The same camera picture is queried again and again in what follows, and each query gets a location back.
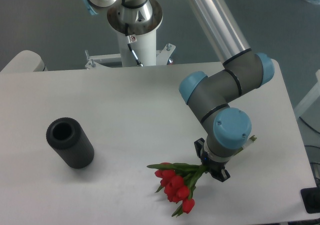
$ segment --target blue joint cap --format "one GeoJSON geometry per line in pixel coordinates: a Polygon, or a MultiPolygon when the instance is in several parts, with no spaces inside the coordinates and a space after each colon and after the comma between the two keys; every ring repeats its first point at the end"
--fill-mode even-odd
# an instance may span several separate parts
{"type": "Polygon", "coordinates": [[[271,58],[268,57],[266,54],[262,52],[258,52],[256,55],[260,58],[262,62],[262,67],[263,67],[263,78],[262,78],[262,83],[260,85],[262,86],[263,84],[266,84],[274,77],[275,66],[271,58]]]}
{"type": "Polygon", "coordinates": [[[203,71],[196,71],[187,76],[179,86],[179,92],[185,101],[185,104],[188,104],[188,100],[196,89],[198,84],[202,81],[202,79],[207,78],[208,76],[203,71]]]}
{"type": "Polygon", "coordinates": [[[96,11],[92,8],[88,0],[82,0],[84,5],[86,6],[87,11],[90,13],[90,15],[94,16],[97,15],[96,11]]]}
{"type": "Polygon", "coordinates": [[[226,108],[218,113],[213,122],[215,139],[226,149],[238,150],[248,140],[251,121],[237,108],[226,108]]]}

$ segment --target aluminum arm tube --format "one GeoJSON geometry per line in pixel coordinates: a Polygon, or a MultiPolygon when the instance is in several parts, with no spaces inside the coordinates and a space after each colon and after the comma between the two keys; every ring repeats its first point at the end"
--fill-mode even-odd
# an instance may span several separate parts
{"type": "Polygon", "coordinates": [[[250,49],[224,0],[188,1],[222,63],[250,49]]]}

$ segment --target bolt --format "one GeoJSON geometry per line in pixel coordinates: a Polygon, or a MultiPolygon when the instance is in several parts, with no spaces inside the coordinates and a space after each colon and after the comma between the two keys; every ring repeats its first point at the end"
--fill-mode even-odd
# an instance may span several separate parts
{"type": "Polygon", "coordinates": [[[172,45],[171,45],[170,43],[168,43],[168,44],[166,45],[166,50],[167,50],[167,51],[170,51],[171,48],[172,48],[172,45]]]}
{"type": "Polygon", "coordinates": [[[89,56],[89,52],[88,50],[84,50],[85,56],[86,56],[86,60],[89,61],[90,60],[90,56],[89,56]]]}
{"type": "Polygon", "coordinates": [[[96,67],[95,61],[94,61],[93,59],[91,59],[91,66],[92,66],[93,68],[96,67]]]}

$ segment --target white table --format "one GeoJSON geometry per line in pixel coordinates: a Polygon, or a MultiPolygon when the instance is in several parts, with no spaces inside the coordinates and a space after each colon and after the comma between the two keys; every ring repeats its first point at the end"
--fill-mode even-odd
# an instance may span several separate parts
{"type": "Polygon", "coordinates": [[[279,69],[273,80],[230,105],[251,118],[258,140],[227,165],[221,183],[204,175],[188,215],[154,193],[148,164],[200,164],[194,141],[206,137],[178,87],[220,63],[0,74],[0,224],[249,225],[316,219],[300,190],[315,187],[279,69]],[[95,149],[82,170],[46,142],[61,117],[76,119],[95,149]]]}

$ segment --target tulip bouquet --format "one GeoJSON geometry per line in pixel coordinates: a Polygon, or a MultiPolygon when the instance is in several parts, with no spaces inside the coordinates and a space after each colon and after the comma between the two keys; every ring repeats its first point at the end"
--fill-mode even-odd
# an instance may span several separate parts
{"type": "Polygon", "coordinates": [[[177,204],[182,201],[182,204],[175,210],[172,217],[190,213],[195,205],[193,194],[196,189],[196,183],[209,168],[204,165],[168,162],[152,164],[147,167],[157,169],[154,174],[161,178],[160,186],[156,193],[164,188],[164,193],[167,195],[169,202],[177,204]]]}

